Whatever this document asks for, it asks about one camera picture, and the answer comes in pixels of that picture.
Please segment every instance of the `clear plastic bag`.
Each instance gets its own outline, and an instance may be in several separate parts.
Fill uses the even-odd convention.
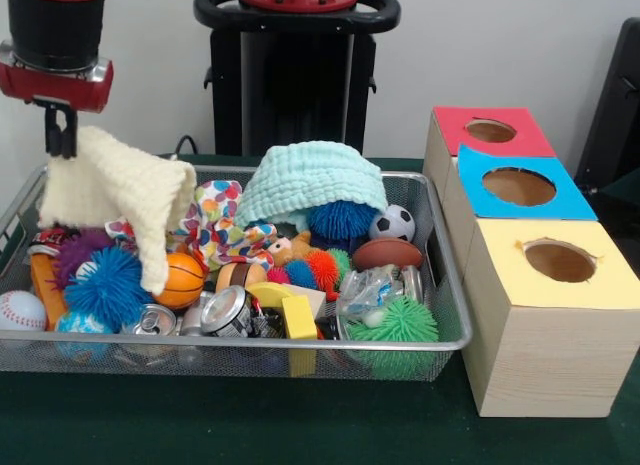
[[[340,285],[336,313],[358,320],[382,310],[388,300],[404,293],[402,282],[396,280],[396,276],[397,269],[393,265],[348,273]]]

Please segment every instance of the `red box lid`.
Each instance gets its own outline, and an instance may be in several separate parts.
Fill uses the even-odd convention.
[[[433,109],[451,156],[460,144],[500,157],[555,157],[533,115],[526,108]]]

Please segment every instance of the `metal mesh basket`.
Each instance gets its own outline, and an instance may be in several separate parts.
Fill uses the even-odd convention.
[[[253,168],[205,166],[196,169],[199,183],[233,179],[243,186],[254,171]],[[43,191],[44,178],[44,170],[34,172],[0,219],[0,293],[31,289],[26,250],[38,231],[36,204]],[[0,331],[0,370],[434,380],[451,354],[463,348],[471,338],[466,302],[431,182],[416,173],[389,172],[384,173],[384,184],[389,202],[405,207],[413,215],[417,226],[414,244],[427,252],[421,267],[424,302],[438,322],[440,342],[146,337]],[[89,361],[78,360],[78,357],[87,356],[93,358]],[[372,357],[390,364],[396,373],[377,373],[371,366]]]

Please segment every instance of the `box with hole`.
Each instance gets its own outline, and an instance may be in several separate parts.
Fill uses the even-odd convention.
[[[443,211],[462,274],[480,218],[597,220],[556,158],[495,157],[464,145]]]
[[[555,157],[526,108],[435,107],[431,114],[423,173],[444,202],[460,144],[495,156]]]
[[[640,282],[598,222],[478,219],[464,285],[480,415],[609,414],[640,342]]]

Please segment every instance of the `blue box lid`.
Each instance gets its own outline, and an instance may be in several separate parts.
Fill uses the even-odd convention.
[[[478,217],[597,220],[557,158],[497,157],[461,145],[458,173]]]

